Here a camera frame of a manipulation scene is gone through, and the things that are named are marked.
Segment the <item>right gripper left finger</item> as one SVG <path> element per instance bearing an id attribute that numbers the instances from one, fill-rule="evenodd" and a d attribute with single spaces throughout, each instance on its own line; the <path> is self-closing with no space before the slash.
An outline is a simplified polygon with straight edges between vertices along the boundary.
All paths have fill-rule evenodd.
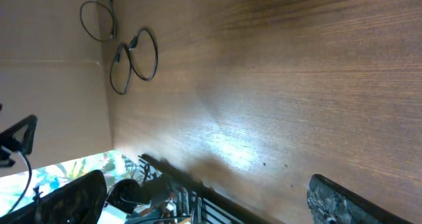
<path id="1" fill-rule="evenodd" d="M 104 174 L 94 170 L 1 217 L 1 224 L 97 223 L 105 200 L 107 185 Z"/>

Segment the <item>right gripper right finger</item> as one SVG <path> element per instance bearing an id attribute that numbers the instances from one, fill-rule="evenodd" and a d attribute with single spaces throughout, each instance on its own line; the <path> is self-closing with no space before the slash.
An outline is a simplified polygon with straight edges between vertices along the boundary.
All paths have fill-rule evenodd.
<path id="1" fill-rule="evenodd" d="M 321 174 L 309 181 L 307 205 L 318 224 L 410 224 Z"/>

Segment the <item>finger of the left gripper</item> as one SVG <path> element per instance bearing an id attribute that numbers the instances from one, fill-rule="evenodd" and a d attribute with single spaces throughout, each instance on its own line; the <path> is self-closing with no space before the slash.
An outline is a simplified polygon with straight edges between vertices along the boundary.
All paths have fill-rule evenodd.
<path id="1" fill-rule="evenodd" d="M 1 133 L 1 145 L 11 152 L 32 153 L 38 118 L 29 115 Z"/>

